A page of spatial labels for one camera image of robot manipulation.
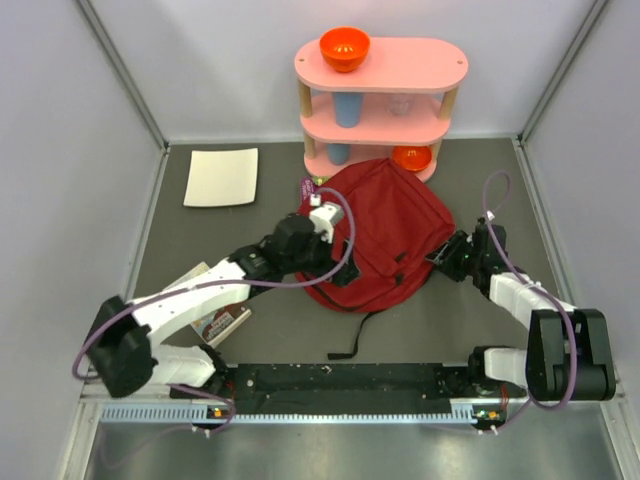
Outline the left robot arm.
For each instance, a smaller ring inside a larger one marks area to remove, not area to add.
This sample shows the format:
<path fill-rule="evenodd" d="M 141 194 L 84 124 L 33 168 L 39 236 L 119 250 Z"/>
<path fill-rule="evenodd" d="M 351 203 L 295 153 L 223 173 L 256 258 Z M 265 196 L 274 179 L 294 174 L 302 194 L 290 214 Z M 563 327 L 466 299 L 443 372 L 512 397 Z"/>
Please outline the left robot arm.
<path fill-rule="evenodd" d="M 290 214 L 261 242 L 236 250 L 214 267 L 163 292 L 126 303 L 115 296 L 99 310 L 83 351 L 109 395 L 128 397 L 143 387 L 185 385 L 205 396 L 226 387 L 224 362 L 212 347 L 174 347 L 165 339 L 230 305 L 285 288 L 290 274 L 309 285 L 332 278 L 348 259 L 331 257 L 341 221 L 355 232 L 350 213 L 327 202 L 308 214 Z"/>

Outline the red student backpack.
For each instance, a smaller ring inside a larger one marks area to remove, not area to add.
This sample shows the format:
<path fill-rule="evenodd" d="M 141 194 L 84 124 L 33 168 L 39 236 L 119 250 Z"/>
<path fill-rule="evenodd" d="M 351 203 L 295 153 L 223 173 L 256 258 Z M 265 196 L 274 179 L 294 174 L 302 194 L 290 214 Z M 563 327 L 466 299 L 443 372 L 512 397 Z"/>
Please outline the red student backpack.
<path fill-rule="evenodd" d="M 455 232 L 444 203 L 390 159 L 350 165 L 323 186 L 341 193 L 355 220 L 349 261 L 332 279 L 305 289 L 320 305 L 367 319 L 398 305 L 428 280 L 427 256 Z"/>

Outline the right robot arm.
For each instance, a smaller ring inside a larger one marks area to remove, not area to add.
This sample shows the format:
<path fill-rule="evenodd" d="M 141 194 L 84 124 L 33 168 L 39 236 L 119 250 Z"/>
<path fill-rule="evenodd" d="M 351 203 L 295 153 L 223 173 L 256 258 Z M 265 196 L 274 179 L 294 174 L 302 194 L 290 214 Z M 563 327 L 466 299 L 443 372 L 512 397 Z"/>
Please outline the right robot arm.
<path fill-rule="evenodd" d="M 471 279 L 528 334 L 524 349 L 475 348 L 466 372 L 469 388 L 487 396 L 505 382 L 526 390 L 536 402 L 561 405 L 612 399 L 616 380 L 604 314 L 550 294 L 510 262 L 505 247 L 505 229 L 481 218 L 473 233 L 457 231 L 427 257 L 449 279 Z"/>

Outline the purple treehouse book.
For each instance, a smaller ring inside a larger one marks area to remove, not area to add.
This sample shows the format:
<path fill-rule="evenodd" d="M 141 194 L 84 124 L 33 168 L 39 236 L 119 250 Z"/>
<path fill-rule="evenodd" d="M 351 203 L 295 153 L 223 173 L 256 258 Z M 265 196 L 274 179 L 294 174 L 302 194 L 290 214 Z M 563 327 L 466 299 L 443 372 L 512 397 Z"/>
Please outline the purple treehouse book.
<path fill-rule="evenodd" d="M 307 200 L 312 194 L 316 192 L 319 187 L 321 187 L 327 181 L 328 177 L 313 176 L 302 178 L 299 182 L 301 201 L 304 202 L 305 200 Z"/>

